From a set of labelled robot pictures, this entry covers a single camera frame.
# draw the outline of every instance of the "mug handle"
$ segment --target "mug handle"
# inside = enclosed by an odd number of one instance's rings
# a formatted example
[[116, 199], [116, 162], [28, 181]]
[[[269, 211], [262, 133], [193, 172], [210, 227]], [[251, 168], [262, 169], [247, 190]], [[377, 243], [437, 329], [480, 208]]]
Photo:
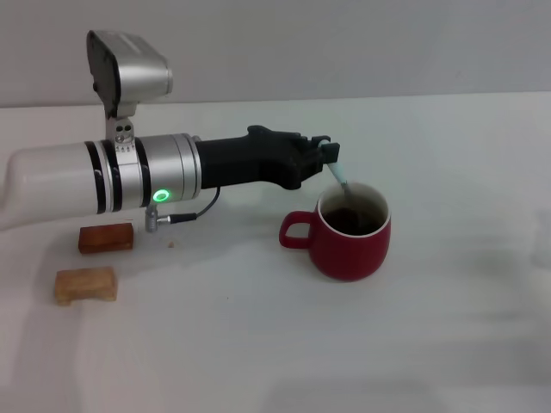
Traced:
[[313, 213], [306, 211], [294, 211], [285, 217], [282, 227], [279, 229], [279, 243], [285, 248], [305, 250], [310, 246], [310, 238], [289, 237], [287, 231], [294, 224], [312, 224]]

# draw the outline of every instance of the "white table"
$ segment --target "white table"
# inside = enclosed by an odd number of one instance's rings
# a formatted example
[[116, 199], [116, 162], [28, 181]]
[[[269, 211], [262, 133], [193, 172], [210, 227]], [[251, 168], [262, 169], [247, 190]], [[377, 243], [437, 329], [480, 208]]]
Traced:
[[[142, 136], [331, 135], [350, 179], [389, 199], [387, 261], [336, 283], [279, 246], [328, 171], [294, 192], [223, 188], [208, 215], [154, 235], [142, 211], [6, 231], [0, 411], [549, 412], [550, 113], [549, 93], [139, 108]], [[2, 109], [0, 127], [5, 165], [20, 147], [102, 139], [102, 109]], [[127, 220], [132, 252], [78, 254], [80, 226]], [[99, 265], [119, 275], [115, 303], [53, 303], [56, 271]]]

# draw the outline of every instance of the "coffee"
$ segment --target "coffee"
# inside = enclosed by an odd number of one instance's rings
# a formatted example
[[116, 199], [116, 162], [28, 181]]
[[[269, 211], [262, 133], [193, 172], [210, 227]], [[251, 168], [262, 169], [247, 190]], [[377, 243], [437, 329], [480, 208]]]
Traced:
[[367, 235], [377, 231], [384, 224], [371, 213], [347, 207], [324, 213], [323, 216], [331, 228], [348, 235]]

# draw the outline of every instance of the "cable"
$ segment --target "cable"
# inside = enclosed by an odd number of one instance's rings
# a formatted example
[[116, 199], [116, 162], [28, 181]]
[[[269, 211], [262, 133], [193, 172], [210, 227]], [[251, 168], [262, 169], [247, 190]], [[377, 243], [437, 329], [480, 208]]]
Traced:
[[204, 215], [216, 203], [219, 197], [220, 187], [217, 187], [216, 194], [214, 195], [213, 200], [211, 200], [209, 204], [205, 206], [201, 211], [199, 211], [198, 213], [172, 213], [171, 215], [169, 215], [170, 223], [178, 224], [180, 222], [195, 221], [201, 215]]
[[216, 195], [214, 196], [213, 200], [210, 201], [210, 203], [205, 206], [203, 208], [202, 211], [200, 211], [199, 213], [197, 213], [197, 218], [199, 218], [201, 215], [203, 215], [206, 211], [208, 211], [212, 205], [214, 205], [216, 203], [216, 201], [218, 200], [218, 197], [220, 196], [220, 187], [217, 187], [216, 188]]

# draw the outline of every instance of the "wooden block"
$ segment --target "wooden block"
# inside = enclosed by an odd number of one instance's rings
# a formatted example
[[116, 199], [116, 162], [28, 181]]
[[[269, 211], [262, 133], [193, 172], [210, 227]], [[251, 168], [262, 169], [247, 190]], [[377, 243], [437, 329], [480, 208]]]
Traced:
[[71, 305], [75, 299], [117, 299], [117, 277], [112, 267], [58, 271], [54, 288], [59, 305]]
[[134, 244], [132, 224], [87, 226], [80, 229], [78, 250], [81, 254], [131, 250]]

